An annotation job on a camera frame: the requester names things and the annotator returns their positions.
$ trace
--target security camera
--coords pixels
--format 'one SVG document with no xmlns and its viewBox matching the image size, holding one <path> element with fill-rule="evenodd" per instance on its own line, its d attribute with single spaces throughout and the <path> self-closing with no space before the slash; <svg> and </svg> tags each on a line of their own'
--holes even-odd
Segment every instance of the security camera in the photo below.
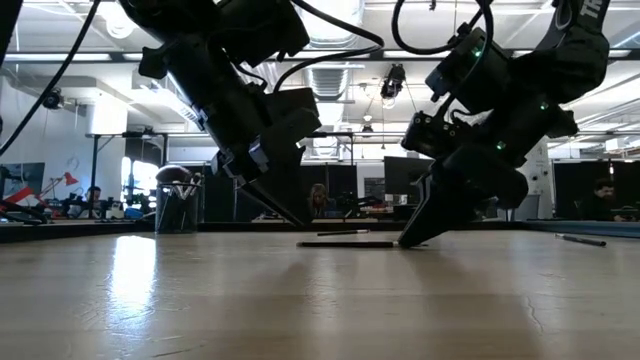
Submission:
<svg viewBox="0 0 640 360">
<path fill-rule="evenodd" d="M 42 106 L 49 110 L 62 109 L 64 106 L 64 96 L 60 88 L 53 88 L 42 102 Z"/>
<path fill-rule="evenodd" d="M 382 89 L 380 89 L 380 96 L 385 100 L 395 99 L 396 96 L 402 91 L 402 83 L 407 79 L 404 67 L 402 64 L 393 64 L 389 74 L 384 79 Z"/>
</svg>

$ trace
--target man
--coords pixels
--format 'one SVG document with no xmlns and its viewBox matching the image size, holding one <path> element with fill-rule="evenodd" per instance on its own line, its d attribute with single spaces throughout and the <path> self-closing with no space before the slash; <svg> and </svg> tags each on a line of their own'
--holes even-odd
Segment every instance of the man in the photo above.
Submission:
<svg viewBox="0 0 640 360">
<path fill-rule="evenodd" d="M 93 198 L 91 198 L 91 189 L 93 189 Z M 83 204 L 83 206 L 71 205 L 71 207 L 69 208 L 69 217 L 76 218 L 76 219 L 87 218 L 89 217 L 88 210 L 92 208 L 94 211 L 93 213 L 94 218 L 97 219 L 98 215 L 96 214 L 95 211 L 100 210 L 99 202 L 100 202 L 101 193 L 102 193 L 102 189 L 100 189 L 99 187 L 97 186 L 90 187 L 89 190 L 87 190 L 87 193 L 85 194 L 86 204 Z"/>
<path fill-rule="evenodd" d="M 613 182 L 608 179 L 596 181 L 593 194 L 582 200 L 578 207 L 581 220 L 591 221 L 625 221 L 621 216 L 613 216 L 615 188 Z"/>
</svg>

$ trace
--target pen holder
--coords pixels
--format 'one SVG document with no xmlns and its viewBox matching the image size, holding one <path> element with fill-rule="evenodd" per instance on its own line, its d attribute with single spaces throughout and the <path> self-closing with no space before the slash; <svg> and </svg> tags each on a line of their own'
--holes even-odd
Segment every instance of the pen holder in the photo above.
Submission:
<svg viewBox="0 0 640 360">
<path fill-rule="evenodd" d="M 158 184 L 156 234 L 191 234 L 198 231 L 200 192 L 190 183 Z"/>
</svg>

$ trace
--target wooden table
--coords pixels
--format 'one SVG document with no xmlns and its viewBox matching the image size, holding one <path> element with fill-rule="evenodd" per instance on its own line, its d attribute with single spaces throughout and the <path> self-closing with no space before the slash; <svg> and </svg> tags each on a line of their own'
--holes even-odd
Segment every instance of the wooden table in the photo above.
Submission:
<svg viewBox="0 0 640 360">
<path fill-rule="evenodd" d="M 2 358 L 640 353 L 640 244 L 631 240 L 607 239 L 602 249 L 549 233 L 475 231 L 414 251 L 295 247 L 315 238 L 130 234 L 0 245 Z"/>
</svg>

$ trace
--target computer monitor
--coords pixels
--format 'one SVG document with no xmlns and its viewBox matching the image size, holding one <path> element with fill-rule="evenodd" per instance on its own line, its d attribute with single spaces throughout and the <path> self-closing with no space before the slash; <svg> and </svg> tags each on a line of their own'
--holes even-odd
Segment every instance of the computer monitor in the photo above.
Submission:
<svg viewBox="0 0 640 360">
<path fill-rule="evenodd" d="M 434 160 L 405 157 L 384 157 L 384 188 L 386 194 L 419 197 L 415 183 L 429 172 Z"/>
</svg>

